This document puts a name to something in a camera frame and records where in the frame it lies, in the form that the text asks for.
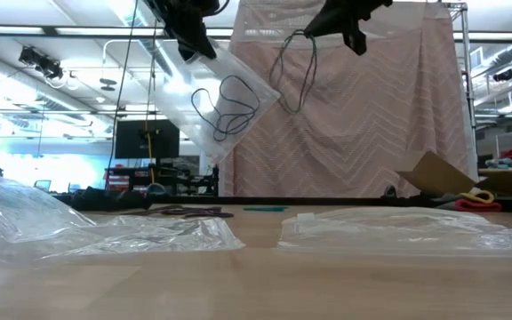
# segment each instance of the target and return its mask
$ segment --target black cord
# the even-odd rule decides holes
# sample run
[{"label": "black cord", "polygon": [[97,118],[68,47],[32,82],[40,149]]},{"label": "black cord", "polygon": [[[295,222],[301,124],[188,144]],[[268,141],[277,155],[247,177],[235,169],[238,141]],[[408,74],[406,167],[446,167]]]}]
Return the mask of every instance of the black cord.
[{"label": "black cord", "polygon": [[205,15],[205,17],[215,16],[215,15],[223,12],[225,9],[227,9],[229,2],[230,2],[230,0],[227,0],[217,11],[215,11],[213,13],[210,13],[210,14],[207,14],[207,15]]},{"label": "black cord", "polygon": [[[252,94],[254,94],[254,98],[256,98],[256,101],[258,102],[255,107],[251,106],[247,103],[244,103],[242,101],[239,101],[239,100],[230,99],[229,97],[227,97],[224,94],[224,92],[222,92],[222,87],[225,85],[225,83],[227,81],[229,81],[231,79],[235,79],[235,80],[239,81],[250,92],[252,92]],[[207,118],[205,118],[203,116],[203,114],[201,114],[201,112],[199,111],[197,105],[195,104],[195,96],[199,92],[206,92],[207,95],[209,96],[209,101],[211,102],[212,108],[219,115],[219,118],[218,118],[216,124],[213,124],[211,121],[209,121]],[[222,142],[222,141],[226,140],[229,135],[238,134],[238,133],[242,132],[244,129],[246,129],[246,127],[250,123],[250,120],[252,120],[254,118],[254,116],[256,116],[256,112],[260,108],[260,98],[258,98],[258,95],[256,94],[256,92],[250,87],[250,85],[248,85],[248,83],[245,82],[245,80],[243,80],[239,76],[234,76],[234,75],[226,76],[224,79],[222,79],[222,81],[220,82],[220,87],[219,87],[219,95],[220,95],[220,98],[223,99],[224,101],[235,103],[238,106],[247,108],[249,110],[246,113],[221,114],[221,112],[215,107],[214,103],[212,103],[211,95],[208,90],[206,90],[205,88],[199,88],[199,89],[195,90],[193,92],[193,94],[191,94],[191,105],[193,106],[193,108],[195,109],[197,114],[206,123],[210,124],[211,127],[214,129],[214,132],[212,133],[212,137],[215,139],[215,141]],[[222,125],[224,125],[224,122],[225,122],[224,119],[227,119],[227,118],[229,118],[230,120],[226,123],[225,128],[222,128]]]},{"label": "black cord", "polygon": [[138,16],[138,4],[140,0],[135,0],[135,8],[133,8],[132,28],[130,29],[130,37],[128,38],[128,50],[125,53],[124,71],[122,74],[122,82],[120,83],[120,92],[117,95],[116,112],[114,113],[114,127],[112,129],[112,149],[110,150],[110,160],[108,161],[108,168],[106,174],[106,186],[105,189],[109,189],[109,178],[110,178],[110,165],[112,165],[112,158],[114,157],[114,140],[116,139],[116,124],[117,124],[117,112],[120,110],[120,101],[122,100],[122,89],[124,88],[125,72],[128,69],[128,59],[130,58],[130,48],[132,47],[133,39],[133,28],[135,26],[135,19]]},{"label": "black cord", "polygon": [[[274,64],[272,65],[272,68],[270,69],[269,75],[268,75],[268,81],[270,85],[276,89],[278,92],[282,94],[280,97],[280,100],[278,101],[282,108],[285,110],[285,112],[295,115],[298,114],[303,106],[306,103],[306,99],[308,98],[308,94],[311,91],[311,88],[313,87],[313,84],[316,82],[316,75],[317,75],[317,43],[313,36],[310,36],[309,39],[311,40],[311,43],[313,45],[313,51],[311,53],[311,60],[309,62],[308,70],[306,71],[306,76],[303,79],[303,85],[301,86],[300,91],[300,101],[298,102],[298,107],[296,109],[291,108],[285,99],[284,94],[278,89],[278,85],[280,84],[280,80],[282,80],[282,77],[284,76],[284,53],[288,49],[290,43],[292,42],[293,38],[295,36],[304,36],[304,31],[302,29],[298,29],[293,31],[291,35],[285,38],[284,43],[282,44],[282,47],[280,48],[280,53],[277,55],[276,60],[274,61]],[[280,76],[277,78],[277,80],[273,80],[274,71],[276,70],[276,66],[280,63]],[[313,69],[313,73],[311,74],[311,82],[308,86],[308,78],[309,73],[311,72],[311,69]]]}]

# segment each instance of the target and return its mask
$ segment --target clear plastic bag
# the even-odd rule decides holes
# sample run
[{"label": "clear plastic bag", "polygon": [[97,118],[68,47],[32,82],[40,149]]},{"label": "clear plastic bag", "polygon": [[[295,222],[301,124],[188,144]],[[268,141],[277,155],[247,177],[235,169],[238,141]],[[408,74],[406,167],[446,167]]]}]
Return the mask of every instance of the clear plastic bag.
[{"label": "clear plastic bag", "polygon": [[357,255],[512,256],[512,229],[466,212],[355,208],[285,220],[277,247]]},{"label": "clear plastic bag", "polygon": [[[157,91],[156,105],[219,162],[280,97],[240,59],[211,41],[217,58],[196,54]],[[176,50],[164,42],[166,51]]]},{"label": "clear plastic bag", "polygon": [[0,177],[0,265],[28,267],[98,254],[242,247],[222,219],[119,216],[96,223],[45,192]]},{"label": "clear plastic bag", "polygon": [[0,177],[0,235],[10,243],[40,240],[94,223],[45,192]]}]

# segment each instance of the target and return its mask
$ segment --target table surface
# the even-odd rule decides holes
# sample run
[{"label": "table surface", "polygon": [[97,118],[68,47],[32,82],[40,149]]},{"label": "table surface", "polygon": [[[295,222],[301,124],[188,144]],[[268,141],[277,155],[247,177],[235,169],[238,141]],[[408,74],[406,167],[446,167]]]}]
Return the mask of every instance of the table surface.
[{"label": "table surface", "polygon": [[[89,258],[0,269],[0,319],[511,319],[512,259],[357,258],[272,250],[299,212],[236,213],[231,252]],[[485,214],[512,227],[512,214]]]}]

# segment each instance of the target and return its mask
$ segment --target ceiling pipe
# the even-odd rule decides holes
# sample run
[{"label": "ceiling pipe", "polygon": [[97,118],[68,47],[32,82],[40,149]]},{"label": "ceiling pipe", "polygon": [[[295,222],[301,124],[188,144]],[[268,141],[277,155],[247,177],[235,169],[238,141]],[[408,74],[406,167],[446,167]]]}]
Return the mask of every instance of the ceiling pipe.
[{"label": "ceiling pipe", "polygon": [[504,88],[503,90],[500,90],[496,93],[493,93],[493,94],[489,94],[483,98],[480,98],[480,99],[476,99],[475,101],[475,106],[476,108],[484,103],[487,103],[491,100],[494,100],[495,98],[499,97],[499,96],[502,96],[502,95],[506,95],[506,94],[509,94],[510,92],[512,92],[512,84],[511,86],[507,87],[507,88]]},{"label": "ceiling pipe", "polygon": [[512,62],[512,45],[509,48],[495,53],[490,59],[487,66],[484,66],[484,69],[478,68],[476,74],[473,74],[472,77],[477,77],[481,75],[494,75],[500,72],[507,64]]},{"label": "ceiling pipe", "polygon": [[108,51],[107,51],[108,45],[112,44],[112,43],[120,43],[120,42],[127,44],[128,40],[120,40],[120,39],[110,40],[110,41],[106,42],[104,44],[104,46],[102,47],[102,78],[104,78],[104,66],[106,66],[106,56],[108,54]]},{"label": "ceiling pipe", "polygon": [[[51,88],[45,82],[35,79],[34,77],[29,76],[23,72],[20,72],[20,70],[2,61],[0,61],[0,74],[13,75],[13,81],[17,81],[33,89],[36,92],[38,99],[44,101],[47,105],[55,106],[55,108],[58,106],[62,106],[62,108],[69,110],[96,110],[86,104],[83,104],[82,102],[76,99],[71,98],[63,92]],[[111,125],[111,119],[107,116],[89,117],[90,118],[86,118],[86,120],[100,122],[105,128],[108,128]]]},{"label": "ceiling pipe", "polygon": [[[148,23],[146,22],[145,18],[143,17],[143,13],[141,12],[141,9],[138,7],[138,10],[136,11],[135,17],[133,16],[133,10],[128,10],[132,8],[132,5],[124,5],[128,4],[129,2],[134,3],[133,0],[110,0],[110,5],[112,6],[112,10],[116,13],[116,15],[120,18],[120,20],[123,22],[123,24],[126,27],[131,27],[132,24],[135,28],[143,28],[143,27],[149,27]],[[169,60],[169,57],[167,56],[167,53],[164,51],[164,49],[159,45],[157,40],[152,39],[148,40],[138,40],[143,50],[145,50],[148,54],[150,54],[154,61],[156,62],[157,66],[162,69],[166,75],[173,76],[178,75],[179,72],[177,71],[177,68],[171,63]]]}]

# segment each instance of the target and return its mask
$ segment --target pink chevron curtain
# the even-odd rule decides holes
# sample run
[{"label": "pink chevron curtain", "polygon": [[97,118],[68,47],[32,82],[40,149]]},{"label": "pink chevron curtain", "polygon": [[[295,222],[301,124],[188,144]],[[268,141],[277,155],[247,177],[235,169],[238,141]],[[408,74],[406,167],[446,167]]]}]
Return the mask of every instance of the pink chevron curtain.
[{"label": "pink chevron curtain", "polygon": [[[241,1],[231,51],[268,79],[279,44],[322,4]],[[389,184],[408,196],[416,190],[394,168],[411,150],[434,150],[467,171],[448,11],[395,3],[362,29],[370,41],[361,57],[340,36],[317,39],[318,73],[303,111],[293,116],[275,104],[253,126],[220,164],[222,196],[378,197]],[[284,57],[278,89],[291,106],[311,57],[306,41]]]}]

